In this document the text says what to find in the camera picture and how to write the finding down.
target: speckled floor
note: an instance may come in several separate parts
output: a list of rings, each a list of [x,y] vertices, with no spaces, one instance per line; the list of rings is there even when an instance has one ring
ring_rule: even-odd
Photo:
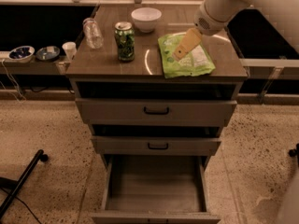
[[[238,105],[206,169],[210,211],[220,224],[270,224],[297,168],[299,106]],[[39,162],[18,197],[40,223],[92,224],[106,169],[93,151],[74,102],[0,101],[0,176],[18,179],[39,149]],[[6,194],[0,190],[0,201]],[[2,224],[38,223],[15,200]]]

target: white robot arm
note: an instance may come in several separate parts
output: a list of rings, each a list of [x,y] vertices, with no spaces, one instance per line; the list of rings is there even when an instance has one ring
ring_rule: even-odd
[[[194,16],[201,34],[214,35],[240,10],[253,5],[299,53],[299,0],[205,0]]]

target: cup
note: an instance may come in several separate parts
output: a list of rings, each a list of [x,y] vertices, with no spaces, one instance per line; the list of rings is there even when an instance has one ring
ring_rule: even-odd
[[[65,42],[63,44],[63,49],[64,49],[64,52],[67,56],[67,59],[69,61],[72,61],[76,52],[77,52],[77,49],[76,49],[76,43],[75,42]]]

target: small bowl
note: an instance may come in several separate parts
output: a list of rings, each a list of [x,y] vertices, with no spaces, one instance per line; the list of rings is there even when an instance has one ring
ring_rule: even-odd
[[[29,63],[33,58],[35,49],[30,46],[22,46],[12,50],[8,57],[10,60],[18,63]]]
[[[134,10],[131,16],[136,28],[143,33],[150,33],[155,29],[162,12],[156,8],[142,7]]]
[[[60,49],[55,46],[49,46],[46,48],[39,49],[36,53],[36,58],[42,62],[54,62],[58,59]]]

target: blue bowl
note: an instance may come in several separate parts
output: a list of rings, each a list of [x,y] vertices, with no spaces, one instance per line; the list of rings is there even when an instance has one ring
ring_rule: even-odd
[[[54,62],[58,59],[60,49],[55,46],[49,46],[46,48],[39,49],[36,53],[36,57],[42,62]]]
[[[33,58],[35,49],[30,46],[15,48],[9,53],[9,58],[18,63],[29,63]]]

